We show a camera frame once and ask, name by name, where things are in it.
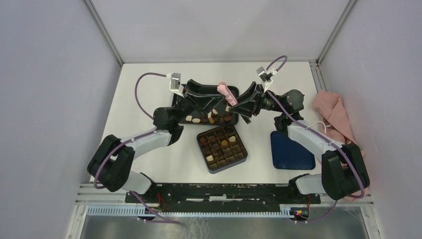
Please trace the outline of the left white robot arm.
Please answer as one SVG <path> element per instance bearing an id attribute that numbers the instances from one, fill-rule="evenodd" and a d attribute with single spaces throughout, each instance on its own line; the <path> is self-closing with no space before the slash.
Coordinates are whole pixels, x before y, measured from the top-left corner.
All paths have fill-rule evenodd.
<path id="1" fill-rule="evenodd" d="M 143 173 L 132 171 L 133 161 L 150 151 L 174 144 L 184 129 L 179 124 L 181 121 L 194 111 L 208 114 L 224 99 L 217 89 L 208 89 L 194 80 L 189 80 L 185 86 L 177 79 L 171 80 L 170 91 L 180 99 L 171 107 L 154 111 L 152 129 L 125 140 L 113 134 L 103 139 L 87 168 L 94 177 L 95 188 L 106 188 L 110 192 L 133 191 L 143 202 L 152 202 L 156 198 L 153 181 Z"/>

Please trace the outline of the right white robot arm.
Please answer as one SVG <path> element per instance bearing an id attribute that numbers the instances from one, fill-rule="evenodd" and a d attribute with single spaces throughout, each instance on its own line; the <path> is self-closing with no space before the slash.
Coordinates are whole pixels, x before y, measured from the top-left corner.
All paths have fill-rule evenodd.
<path id="1" fill-rule="evenodd" d="M 304 94 L 296 89 L 276 95 L 256 82 L 231 103 L 231 113 L 251 118 L 262 110 L 281 112 L 283 130 L 290 140 L 303 146 L 321 163 L 320 174 L 307 174 L 293 179 L 287 190 L 293 203 L 302 202 L 308 194 L 325 194 L 333 200 L 345 197 L 360 199 L 370 179 L 360 148 L 353 142 L 343 144 L 314 129 L 300 119 Z"/>

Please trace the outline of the blue box lid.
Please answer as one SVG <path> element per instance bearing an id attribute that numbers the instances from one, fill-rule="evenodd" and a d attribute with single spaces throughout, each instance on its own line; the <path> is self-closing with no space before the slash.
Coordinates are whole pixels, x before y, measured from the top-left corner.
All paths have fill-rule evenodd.
<path id="1" fill-rule="evenodd" d="M 279 131 L 270 134 L 273 166 L 283 170 L 313 170 L 315 156 Z"/>

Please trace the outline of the pink tongs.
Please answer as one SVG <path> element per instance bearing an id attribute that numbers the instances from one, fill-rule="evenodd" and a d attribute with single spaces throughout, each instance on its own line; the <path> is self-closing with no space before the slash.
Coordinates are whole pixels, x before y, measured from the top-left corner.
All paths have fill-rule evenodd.
<path id="1" fill-rule="evenodd" d="M 225 82 L 220 82 L 217 86 L 217 91 L 225 97 L 225 100 L 230 106 L 237 105 L 237 100 Z"/>

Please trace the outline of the blue chocolate box with insert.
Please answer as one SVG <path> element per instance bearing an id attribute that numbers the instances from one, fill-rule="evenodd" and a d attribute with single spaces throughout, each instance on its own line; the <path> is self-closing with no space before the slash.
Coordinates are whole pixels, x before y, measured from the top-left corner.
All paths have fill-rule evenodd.
<path id="1" fill-rule="evenodd" d="M 211 174 L 243 163 L 248 157 L 246 146 L 232 123 L 199 133 L 197 142 Z"/>

